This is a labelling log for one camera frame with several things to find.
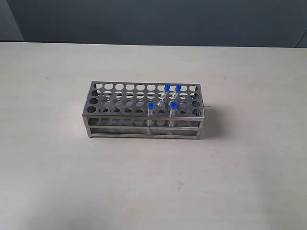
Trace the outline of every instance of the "rack top plate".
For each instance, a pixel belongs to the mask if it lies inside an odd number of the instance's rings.
[[[169,108],[158,106],[159,96],[167,83],[131,83],[93,81],[83,115],[147,116],[147,104],[155,103],[153,117],[169,117]],[[179,83],[170,83],[169,94]],[[180,84],[177,115],[174,117],[205,118],[199,84]]]

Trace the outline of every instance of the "white table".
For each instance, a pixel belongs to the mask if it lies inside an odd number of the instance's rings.
[[[206,136],[88,138],[90,81],[199,82]],[[0,95],[1,230],[307,228],[307,49],[2,42]]]

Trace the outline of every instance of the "test tube rack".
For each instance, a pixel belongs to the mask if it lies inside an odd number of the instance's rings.
[[[178,84],[170,85],[169,98]],[[165,83],[91,82],[82,113],[88,136],[200,139],[205,119],[201,86],[180,85],[177,114],[170,117],[169,106],[158,106]],[[155,104],[151,117],[149,102]],[[147,126],[147,119],[153,126]],[[169,127],[170,120],[174,126]]]

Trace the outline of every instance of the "blue test tube cap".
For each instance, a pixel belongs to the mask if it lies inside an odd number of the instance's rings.
[[[148,103],[148,108],[149,109],[153,109],[154,108],[154,103],[153,102],[149,102]]]
[[[177,102],[171,102],[172,109],[177,109],[177,105],[178,105]]]
[[[171,85],[166,84],[165,87],[164,87],[164,90],[167,92],[167,91],[169,91],[170,88],[171,88]]]
[[[180,90],[181,90],[181,85],[177,85],[176,88],[175,88],[175,91],[179,92]]]

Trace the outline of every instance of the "metal rack frame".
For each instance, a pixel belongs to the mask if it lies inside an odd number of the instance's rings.
[[[205,119],[201,86],[180,84],[177,115],[159,107],[165,83],[91,82],[82,117],[88,136],[123,138],[200,139]],[[171,83],[169,95],[178,84]],[[155,103],[154,114],[147,116],[147,104]],[[153,120],[147,126],[146,120]],[[168,121],[175,126],[169,127]]]

